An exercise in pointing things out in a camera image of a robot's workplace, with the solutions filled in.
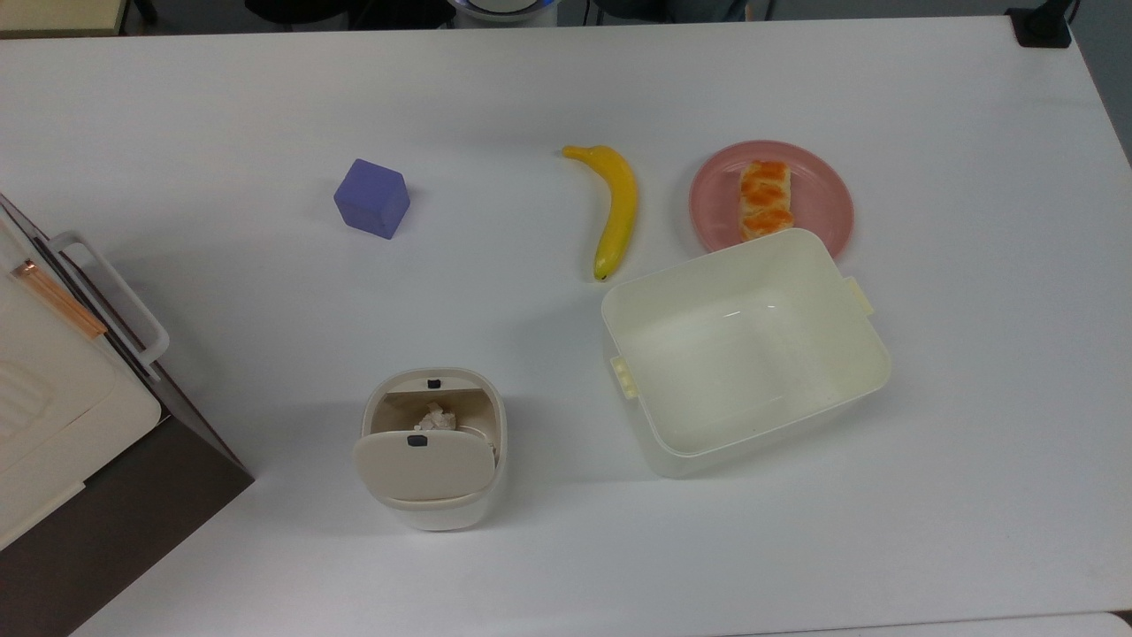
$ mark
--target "pink plate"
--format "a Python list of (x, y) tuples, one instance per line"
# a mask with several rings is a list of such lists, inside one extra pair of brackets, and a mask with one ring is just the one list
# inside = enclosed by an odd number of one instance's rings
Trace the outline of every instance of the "pink plate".
[(809, 150), (782, 141), (743, 141), (712, 155), (692, 180), (688, 209), (700, 242), (715, 251), (743, 242), (739, 236), (739, 175), (755, 160), (790, 165), (794, 224), (817, 234), (837, 258), (852, 233), (852, 199), (830, 164)]

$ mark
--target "yellow banana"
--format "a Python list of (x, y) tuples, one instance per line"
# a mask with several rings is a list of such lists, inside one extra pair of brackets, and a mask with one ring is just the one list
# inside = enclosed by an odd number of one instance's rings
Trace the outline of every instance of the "yellow banana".
[(621, 264), (636, 222), (636, 179), (629, 162), (609, 146), (566, 146), (563, 156), (589, 165), (609, 184), (609, 218), (593, 257), (593, 277), (604, 281)]

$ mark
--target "purple block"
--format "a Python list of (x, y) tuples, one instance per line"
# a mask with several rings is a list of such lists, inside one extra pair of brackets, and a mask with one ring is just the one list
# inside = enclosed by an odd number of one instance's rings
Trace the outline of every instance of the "purple block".
[(334, 203), (346, 225), (392, 239), (409, 209), (409, 190), (400, 172), (354, 160)]

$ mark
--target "bread slice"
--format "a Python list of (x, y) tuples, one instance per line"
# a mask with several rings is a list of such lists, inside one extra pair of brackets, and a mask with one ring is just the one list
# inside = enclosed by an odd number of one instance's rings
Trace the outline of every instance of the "bread slice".
[(744, 241), (794, 227), (790, 213), (790, 166), (781, 161), (753, 161), (739, 177), (739, 233)]

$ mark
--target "trash can lid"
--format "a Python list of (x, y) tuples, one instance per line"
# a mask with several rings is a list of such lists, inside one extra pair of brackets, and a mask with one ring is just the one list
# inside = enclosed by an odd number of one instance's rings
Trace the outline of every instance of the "trash can lid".
[(483, 490), (495, 476), (495, 453), (482, 438), (449, 430), (392, 431), (354, 445), (354, 466), (378, 498), (421, 501)]

